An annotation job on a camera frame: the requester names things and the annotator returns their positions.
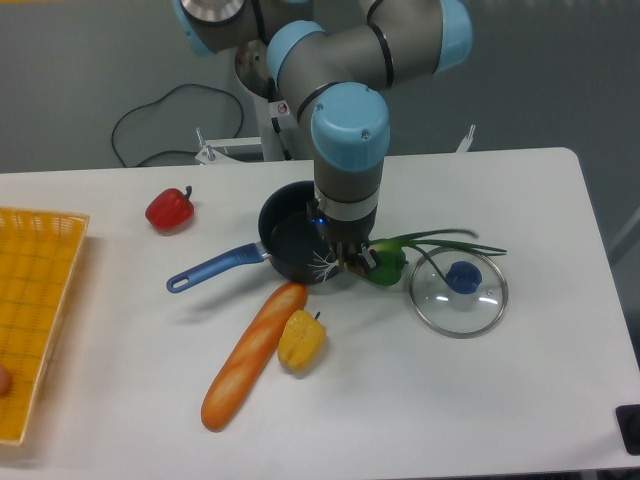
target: red bell pepper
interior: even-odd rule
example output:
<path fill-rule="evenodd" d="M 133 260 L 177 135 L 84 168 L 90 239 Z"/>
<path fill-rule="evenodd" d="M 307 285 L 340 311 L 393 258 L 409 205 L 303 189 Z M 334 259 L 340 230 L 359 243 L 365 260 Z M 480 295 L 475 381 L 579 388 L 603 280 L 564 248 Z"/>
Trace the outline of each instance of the red bell pepper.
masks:
<path fill-rule="evenodd" d="M 144 215 L 154 228 L 166 232 L 183 224 L 193 216 L 194 207 L 189 200 L 191 186 L 188 186 L 186 191 L 187 193 L 184 194 L 177 188 L 169 188 L 149 204 Z"/>

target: light blue joint cap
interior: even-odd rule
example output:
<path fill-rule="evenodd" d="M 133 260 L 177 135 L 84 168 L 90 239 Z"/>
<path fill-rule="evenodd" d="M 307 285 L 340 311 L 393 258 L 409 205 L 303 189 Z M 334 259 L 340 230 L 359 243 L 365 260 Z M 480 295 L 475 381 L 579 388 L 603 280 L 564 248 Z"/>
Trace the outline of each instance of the light blue joint cap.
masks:
<path fill-rule="evenodd" d="M 436 73 L 464 62 L 473 46 L 469 13 L 460 0 L 440 0 L 442 6 L 442 49 Z"/>
<path fill-rule="evenodd" d="M 267 48 L 267 65 L 275 79 L 276 87 L 278 87 L 280 68 L 289 52 L 304 37 L 316 32 L 326 33 L 316 22 L 297 20 L 285 25 L 273 36 L 269 42 L 269 48 Z"/>
<path fill-rule="evenodd" d="M 336 168 L 362 172 L 387 153 L 391 130 L 382 96 L 361 83 L 339 83 L 319 97 L 311 115 L 311 138 Z"/>
<path fill-rule="evenodd" d="M 211 55 L 213 52 L 209 50 L 204 43 L 202 43 L 200 37 L 198 37 L 198 35 L 196 35 L 196 32 L 194 32 L 191 28 L 191 24 L 189 23 L 189 20 L 187 19 L 187 16 L 185 15 L 184 11 L 182 10 L 182 6 L 180 5 L 180 0 L 173 0 L 173 10 L 176 12 L 176 16 L 178 17 L 180 26 L 182 26 L 182 30 L 184 31 L 184 34 L 189 41 L 191 50 L 193 50 L 199 57 Z"/>

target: robotic arm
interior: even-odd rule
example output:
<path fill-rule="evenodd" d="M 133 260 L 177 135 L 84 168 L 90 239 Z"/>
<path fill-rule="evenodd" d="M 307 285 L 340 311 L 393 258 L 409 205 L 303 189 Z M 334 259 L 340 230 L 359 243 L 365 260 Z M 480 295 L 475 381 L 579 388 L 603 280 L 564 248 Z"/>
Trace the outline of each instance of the robotic arm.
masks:
<path fill-rule="evenodd" d="M 459 0 L 360 0 L 367 24 L 329 35 L 309 21 L 310 1 L 175 1 L 179 16 L 212 51 L 255 39 L 268 45 L 275 86 L 314 158 L 310 217 L 340 269 L 375 269 L 369 234 L 390 138 L 377 90 L 464 61 L 472 44 L 464 6 Z"/>

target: frying pan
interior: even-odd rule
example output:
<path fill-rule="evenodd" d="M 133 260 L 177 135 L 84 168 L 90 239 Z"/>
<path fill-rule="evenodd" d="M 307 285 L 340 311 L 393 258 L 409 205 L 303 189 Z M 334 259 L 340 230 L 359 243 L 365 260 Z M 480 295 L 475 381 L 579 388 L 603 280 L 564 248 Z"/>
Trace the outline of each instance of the frying pan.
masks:
<path fill-rule="evenodd" d="M 259 242 L 234 248 L 171 277 L 167 281 L 167 290 L 179 293 L 230 268 L 261 263 L 266 259 L 293 282 L 319 283 L 334 276 L 338 273 L 337 268 L 325 277 L 318 274 L 317 266 L 312 266 L 318 263 L 318 255 L 331 257 L 329 246 L 308 218 L 307 204 L 313 198 L 313 181 L 291 183 L 280 188 L 260 210 Z"/>

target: blue pan handle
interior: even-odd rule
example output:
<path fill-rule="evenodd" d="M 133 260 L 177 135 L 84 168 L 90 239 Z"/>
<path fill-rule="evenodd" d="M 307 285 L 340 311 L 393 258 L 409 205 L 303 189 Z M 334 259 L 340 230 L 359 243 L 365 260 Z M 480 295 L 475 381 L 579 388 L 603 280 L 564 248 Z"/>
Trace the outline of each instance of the blue pan handle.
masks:
<path fill-rule="evenodd" d="M 260 242 L 248 243 L 171 277 L 167 280 L 167 290 L 180 293 L 230 268 L 264 262 L 268 256 Z"/>

